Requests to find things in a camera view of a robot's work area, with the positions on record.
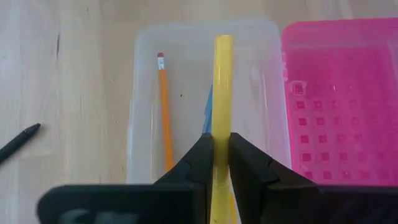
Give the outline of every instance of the pen tip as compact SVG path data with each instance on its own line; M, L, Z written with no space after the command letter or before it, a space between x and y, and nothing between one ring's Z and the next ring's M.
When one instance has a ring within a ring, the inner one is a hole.
M41 126L41 124L37 123L34 124L32 126L30 126L29 128L25 129L25 133L26 134L34 134L37 130L39 130L39 127Z

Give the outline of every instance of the pencil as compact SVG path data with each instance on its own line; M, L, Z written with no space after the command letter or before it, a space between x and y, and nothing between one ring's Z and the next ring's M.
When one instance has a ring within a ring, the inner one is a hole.
M172 150L172 137L170 131L170 117L169 117L169 98L167 93L167 75L164 67L164 54L157 54L157 65L159 74L159 92L160 92L160 105L162 113L163 125L163 141L164 141L164 159L165 170L168 172L173 168L173 150Z

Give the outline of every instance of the wood grain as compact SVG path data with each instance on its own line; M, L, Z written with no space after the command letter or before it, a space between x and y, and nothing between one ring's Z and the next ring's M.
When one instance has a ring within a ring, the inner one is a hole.
M398 0L2 0L0 144L43 130L0 167L1 223L37 223L35 204L66 183L124 183L134 40L163 22L267 16L391 17Z

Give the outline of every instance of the pink plastic pencil box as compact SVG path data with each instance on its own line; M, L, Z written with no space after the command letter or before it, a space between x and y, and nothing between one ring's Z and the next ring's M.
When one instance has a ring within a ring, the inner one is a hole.
M293 170L398 185L398 19L298 22L282 45Z

